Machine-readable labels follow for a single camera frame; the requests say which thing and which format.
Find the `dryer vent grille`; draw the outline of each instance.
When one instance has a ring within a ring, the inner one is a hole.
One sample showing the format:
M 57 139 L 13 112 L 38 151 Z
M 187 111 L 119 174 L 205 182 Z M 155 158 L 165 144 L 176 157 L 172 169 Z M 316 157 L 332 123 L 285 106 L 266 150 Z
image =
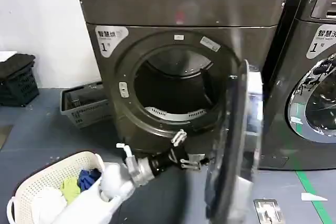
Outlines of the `dryer vent grille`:
M 183 122 L 183 121 L 196 119 L 206 113 L 206 111 L 203 109 L 189 112 L 188 114 L 170 114 L 166 111 L 159 110 L 155 107 L 146 107 L 146 110 L 152 115 L 155 115 L 161 119 L 164 119 L 167 121 L 175 121 L 175 122 Z

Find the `white towel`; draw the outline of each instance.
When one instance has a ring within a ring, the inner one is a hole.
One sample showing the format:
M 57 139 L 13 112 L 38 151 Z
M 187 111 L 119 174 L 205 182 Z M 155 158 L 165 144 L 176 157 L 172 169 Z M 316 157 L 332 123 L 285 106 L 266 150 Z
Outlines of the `white towel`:
M 43 188 L 31 203 L 34 224 L 51 224 L 67 206 L 62 192 L 53 187 Z

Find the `open dryer door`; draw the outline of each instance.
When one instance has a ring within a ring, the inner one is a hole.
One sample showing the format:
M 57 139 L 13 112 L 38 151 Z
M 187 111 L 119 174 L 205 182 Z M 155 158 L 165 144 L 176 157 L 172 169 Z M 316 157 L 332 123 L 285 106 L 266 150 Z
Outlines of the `open dryer door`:
M 221 129 L 208 167 L 205 201 L 212 224 L 241 223 L 245 217 L 262 133 L 260 72 L 245 60 L 233 79 Z

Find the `green cloth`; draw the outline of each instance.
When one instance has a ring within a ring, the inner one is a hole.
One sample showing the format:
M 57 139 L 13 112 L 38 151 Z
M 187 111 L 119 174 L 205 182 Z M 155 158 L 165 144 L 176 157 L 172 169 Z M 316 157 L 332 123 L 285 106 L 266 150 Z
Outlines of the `green cloth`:
M 60 190 L 67 200 L 68 204 L 80 194 L 80 188 L 77 185 L 77 177 L 67 178 L 63 181 Z

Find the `white wall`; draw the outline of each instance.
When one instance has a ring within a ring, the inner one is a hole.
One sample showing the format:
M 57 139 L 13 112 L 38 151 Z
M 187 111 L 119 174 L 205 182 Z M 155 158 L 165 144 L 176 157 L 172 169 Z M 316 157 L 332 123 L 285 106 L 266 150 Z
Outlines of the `white wall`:
M 0 50 L 35 55 L 40 87 L 100 80 L 78 0 L 0 0 Z

